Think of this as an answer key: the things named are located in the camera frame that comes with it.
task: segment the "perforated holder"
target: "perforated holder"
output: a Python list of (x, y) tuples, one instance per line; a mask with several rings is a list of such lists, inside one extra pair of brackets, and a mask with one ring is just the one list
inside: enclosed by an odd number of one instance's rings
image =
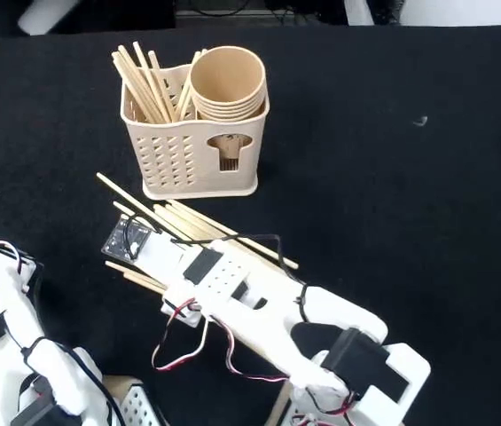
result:
[[(175, 105), (189, 65), (162, 69), (171, 102)], [(169, 124), (145, 122), (125, 85), (121, 90), (121, 118), (126, 123), (144, 193), (153, 200), (170, 198), (249, 195), (258, 186), (260, 157), (268, 95), (257, 116), (241, 122), (193, 120)]]

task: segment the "paper cup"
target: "paper cup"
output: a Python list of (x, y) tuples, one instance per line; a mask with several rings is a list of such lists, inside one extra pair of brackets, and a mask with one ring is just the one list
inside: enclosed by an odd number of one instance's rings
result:
[(201, 113), (204, 113), (206, 115), (211, 115), (211, 116), (217, 117), (217, 118), (235, 118), (235, 117), (240, 117), (240, 116), (251, 115), (255, 110), (260, 108), (260, 105), (261, 104), (258, 104), (256, 102), (253, 105), (247, 106), (247, 107), (242, 108), (242, 109), (237, 110), (237, 111), (231, 111), (231, 112), (209, 110), (209, 109), (203, 108), (203, 107), (200, 107), (199, 111), (201, 111)]
[(200, 100), (198, 102), (199, 110), (205, 111), (209, 114), (242, 114), (249, 110), (260, 107), (266, 98), (266, 86), (258, 93), (257, 97), (242, 106), (213, 106)]
[(190, 79), (196, 107), (244, 107), (263, 94), (266, 70), (255, 53), (221, 46), (193, 64)]
[(206, 114), (204, 111), (197, 110), (197, 113), (201, 120), (211, 120), (213, 122), (241, 122), (243, 120), (247, 120), (252, 117), (256, 117), (257, 115), (262, 113), (263, 110), (262, 103), (259, 107), (253, 108), (246, 114), (240, 115), (217, 115), (217, 114)]

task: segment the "robotic arm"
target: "robotic arm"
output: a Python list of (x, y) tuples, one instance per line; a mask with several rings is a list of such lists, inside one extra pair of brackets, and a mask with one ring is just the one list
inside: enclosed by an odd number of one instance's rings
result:
[[(0, 241), (0, 426), (117, 426), (120, 423), (110, 415), (106, 396), (85, 370), (67, 351), (44, 338), (24, 293), (30, 282), (39, 279), (37, 275), (38, 265), (31, 258)], [(101, 379), (85, 350), (77, 348), (73, 353)]]
[[(304, 324), (302, 284), (226, 241), (203, 248), (122, 219), (103, 251), (164, 284), (161, 310), (171, 318), (214, 322), (279, 369), (293, 386), (283, 425), (397, 426), (429, 376), (410, 346), (383, 345), (381, 319), (323, 288), (308, 288)], [(338, 333), (310, 359), (293, 331), (314, 325)]]

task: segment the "black table surface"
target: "black table surface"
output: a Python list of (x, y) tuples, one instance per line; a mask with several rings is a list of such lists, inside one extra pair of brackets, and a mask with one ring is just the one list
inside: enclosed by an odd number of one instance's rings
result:
[[(0, 39), (0, 238), (45, 264), (55, 339), (144, 380), (174, 425), (261, 425), (279, 385), (197, 359), (150, 368), (160, 299), (104, 267), (117, 218), (95, 172), (141, 194), (110, 52), (138, 40), (167, 67), (236, 44), (268, 69), (260, 185), (188, 204), (275, 232), (301, 277), (387, 322), (432, 374), (406, 422), (501, 424), (501, 28), (249, 28)], [(422, 117), (427, 118), (425, 125)], [(192, 350), (173, 328), (161, 360)], [(270, 366), (238, 347), (240, 369)]]

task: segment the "chopstick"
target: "chopstick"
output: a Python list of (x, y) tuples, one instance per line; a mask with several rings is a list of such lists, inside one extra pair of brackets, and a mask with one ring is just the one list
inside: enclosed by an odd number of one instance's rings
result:
[(115, 269), (118, 272), (122, 272), (124, 278), (126, 278), (127, 280), (134, 281), (136, 282), (136, 284), (140, 284), (143, 287), (149, 288), (156, 293), (163, 294), (167, 289), (165, 285), (161, 284), (159, 281), (153, 279), (152, 277), (148, 277), (147, 275), (133, 271), (126, 266), (122, 266), (121, 264), (116, 264), (107, 260), (105, 261), (105, 265), (109, 268)]
[(134, 42), (132, 45), (134, 46), (134, 50), (136, 51), (136, 56), (137, 60), (139, 60), (140, 62), (140, 67), (142, 68), (142, 71), (144, 71), (145, 79), (150, 84), (150, 89), (152, 89), (153, 97), (155, 99), (158, 108), (160, 109), (161, 116), (163, 117), (165, 122), (171, 122), (172, 121), (171, 115), (169, 115), (169, 111), (167, 110), (166, 106), (163, 105), (164, 93), (167, 94), (165, 86), (163, 88), (157, 87), (155, 81), (153, 80), (152, 71), (147, 65), (147, 61), (145, 60), (144, 53), (142, 52), (139, 43)]
[[(193, 216), (198, 217), (199, 219), (203, 220), (204, 222), (207, 222), (209, 225), (213, 226), (214, 228), (218, 229), (219, 231), (222, 231), (223, 233), (227, 235), (235, 235), (237, 234), (236, 231), (233, 231), (231, 228), (216, 222), (215, 220), (211, 219), (210, 217), (207, 217), (203, 215), (202, 213), (199, 213), (197, 210), (191, 209), (184, 204), (182, 204), (179, 201), (176, 200), (168, 200), (169, 204), (172, 206), (176, 207), (177, 209), (180, 209), (182, 211), (186, 211), (187, 213), (191, 213)], [(262, 244), (257, 243), (254, 240), (250, 240), (249, 238), (237, 238), (238, 241), (243, 242), (246, 244), (248, 247), (251, 247), (252, 249), (255, 249), (256, 251), (259, 251), (260, 253), (271, 257), (275, 260), (278, 260), (278, 253), (276, 253), (274, 250), (271, 250), (267, 247), (264, 247)], [(293, 260), (288, 259), (284, 257), (284, 263), (292, 268), (292, 269), (298, 269), (300, 266)]]
[(165, 102), (165, 107), (168, 109), (169, 117), (171, 117), (171, 120), (173, 121), (173, 104), (171, 104), (167, 86), (165, 84), (163, 76), (161, 75), (160, 62), (158, 62), (158, 57), (155, 56), (155, 51), (147, 52), (147, 56), (150, 59), (150, 63), (152, 64), (152, 71), (155, 74), (158, 85), (160, 86), (161, 96), (163, 97), (163, 101)]
[[(112, 204), (122, 213), (128, 216), (132, 216), (135, 214), (134, 210), (127, 208), (126, 206), (123, 206), (120, 204), (118, 201), (112, 201)], [(173, 225), (171, 225), (169, 222), (167, 222), (165, 219), (157, 215), (157, 213), (154, 213), (156, 216), (158, 216), (158, 224), (166, 228), (170, 233), (173, 233), (177, 238), (180, 238), (182, 240), (190, 240), (187, 235), (179, 231), (177, 228), (175, 228)], [(147, 220), (145, 220), (143, 217), (136, 217), (138, 222), (142, 223), (143, 225), (149, 226), (150, 228), (153, 229), (152, 224), (150, 224)]]
[[(133, 196), (116, 185), (108, 177), (104, 176), (102, 173), (97, 173), (97, 178), (105, 185), (107, 185), (110, 189), (119, 194), (132, 206), (144, 213), (147, 217), (156, 221), (158, 224), (160, 224), (162, 227), (167, 229), (170, 233), (174, 234), (181, 240), (215, 240), (222, 238), (225, 235), (236, 234), (236, 232), (231, 228), (228, 228), (225, 225), (216, 222), (210, 217), (199, 213), (195, 209), (191, 209), (185, 206), (179, 201), (169, 200), (169, 205), (166, 208), (159, 204), (156, 204), (153, 206), (153, 210), (150, 210), (140, 201), (136, 200)], [(113, 201), (113, 205), (129, 217), (135, 214), (134, 210), (120, 204), (118, 201)], [(138, 222), (144, 221), (143, 223), (149, 225), (149, 222), (145, 221), (144, 218), (138, 217), (137, 219)], [(250, 250), (248, 247), (245, 247), (240, 243), (244, 242), (247, 246), (256, 249), (261, 254), (271, 257), (274, 260), (278, 260), (278, 254), (273, 250), (270, 250), (269, 248), (266, 248), (248, 238), (239, 238), (227, 242), (237, 247), (238, 249), (245, 251), (249, 255), (256, 257), (257, 259), (262, 261), (263, 264), (266, 264), (269, 267), (276, 268), (278, 270), (280, 269), (276, 264), (271, 263), (268, 259), (260, 256), (259, 253)], [(287, 259), (285, 257), (284, 262), (290, 268), (297, 269), (299, 267), (299, 265), (293, 260)]]
[(114, 66), (118, 70), (118, 74), (120, 74), (120, 77), (124, 81), (124, 84), (126, 84), (126, 87), (128, 87), (129, 92), (132, 94), (132, 97), (142, 111), (142, 114), (145, 116), (145, 119), (150, 123), (157, 123), (157, 120), (153, 115), (151, 108), (148, 106), (148, 102), (145, 100), (144, 95), (140, 94), (141, 90), (137, 87), (135, 79), (134, 77), (132, 77), (131, 73), (126, 67), (121, 55), (118, 55), (117, 52), (114, 52), (113, 59)]
[(139, 67), (122, 45), (118, 46), (118, 51), (114, 51), (112, 56), (118, 74), (128, 87), (132, 98), (136, 101), (147, 122), (164, 124), (184, 120), (192, 100), (191, 68), (207, 49), (195, 52), (184, 86), (174, 107), (155, 51), (147, 52), (147, 58), (150, 61), (148, 65), (139, 43), (134, 42), (132, 46), (136, 52)]
[(187, 74), (187, 78), (185, 78), (185, 83), (183, 85), (183, 89), (181, 90), (181, 95), (179, 96), (179, 101), (176, 106), (176, 119), (181, 121), (184, 119), (185, 114), (187, 113), (187, 107), (189, 106), (189, 101), (191, 100), (191, 70), (193, 65), (197, 60), (199, 60), (201, 55), (200, 51), (196, 51), (193, 55), (193, 59), (191, 61), (191, 67), (189, 68), (189, 73)]

